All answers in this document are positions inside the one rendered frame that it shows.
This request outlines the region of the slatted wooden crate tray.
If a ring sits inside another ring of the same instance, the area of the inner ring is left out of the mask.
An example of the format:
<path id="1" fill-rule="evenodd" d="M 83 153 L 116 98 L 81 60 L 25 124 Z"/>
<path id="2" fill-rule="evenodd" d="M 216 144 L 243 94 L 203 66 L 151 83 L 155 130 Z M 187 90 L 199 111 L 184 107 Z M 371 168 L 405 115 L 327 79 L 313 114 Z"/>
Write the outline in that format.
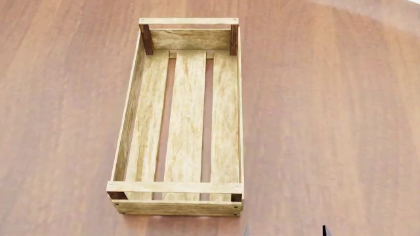
<path id="1" fill-rule="evenodd" d="M 237 18 L 141 18 L 106 192 L 120 214 L 239 216 Z"/>

